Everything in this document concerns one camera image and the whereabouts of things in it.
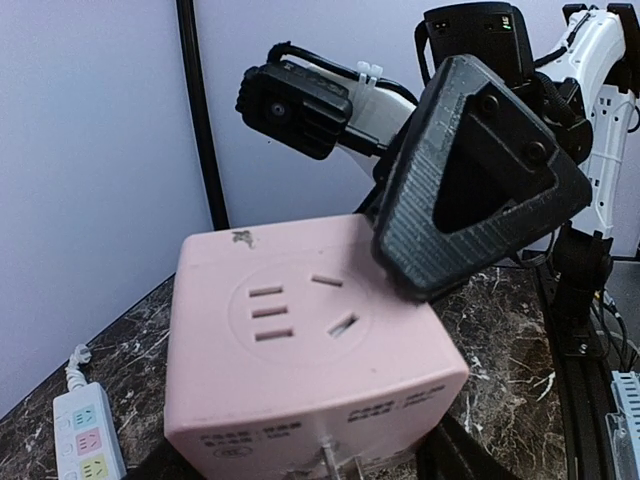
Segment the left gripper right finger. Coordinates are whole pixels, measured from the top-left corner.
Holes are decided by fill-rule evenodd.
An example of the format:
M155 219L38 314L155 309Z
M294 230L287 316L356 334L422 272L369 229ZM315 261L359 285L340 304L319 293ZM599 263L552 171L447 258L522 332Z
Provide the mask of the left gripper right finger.
M417 478L517 480L450 414L424 437L417 449Z

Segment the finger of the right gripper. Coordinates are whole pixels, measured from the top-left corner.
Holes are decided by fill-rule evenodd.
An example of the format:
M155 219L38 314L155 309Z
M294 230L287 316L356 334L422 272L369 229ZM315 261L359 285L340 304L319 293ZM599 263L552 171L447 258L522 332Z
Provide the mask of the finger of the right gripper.
M431 300L553 232L591 198L545 123L479 59L452 56L411 116L372 252L402 295Z

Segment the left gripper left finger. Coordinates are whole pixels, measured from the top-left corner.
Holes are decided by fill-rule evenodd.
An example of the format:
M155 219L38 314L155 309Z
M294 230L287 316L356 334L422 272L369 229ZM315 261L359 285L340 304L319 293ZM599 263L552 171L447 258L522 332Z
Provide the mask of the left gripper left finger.
M169 443L161 442L127 473L127 480L199 480L200 473Z

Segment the large pink cube socket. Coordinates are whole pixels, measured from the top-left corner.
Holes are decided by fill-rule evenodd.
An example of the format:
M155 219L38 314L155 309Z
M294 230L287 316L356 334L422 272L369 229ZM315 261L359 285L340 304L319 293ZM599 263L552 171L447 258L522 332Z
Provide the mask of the large pink cube socket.
M164 434L208 479L326 479L409 456L468 366L400 298L361 215L195 234L173 284Z

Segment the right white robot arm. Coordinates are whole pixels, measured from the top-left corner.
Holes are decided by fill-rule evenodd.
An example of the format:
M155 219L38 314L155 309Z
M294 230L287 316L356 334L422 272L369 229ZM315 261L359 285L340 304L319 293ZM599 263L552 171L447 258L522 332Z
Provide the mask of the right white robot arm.
M431 300L549 237L551 308L578 354L604 302L612 202L639 126L639 23L623 3L563 14L541 58L511 4L424 14L414 39L425 88L381 161L372 250L403 293Z

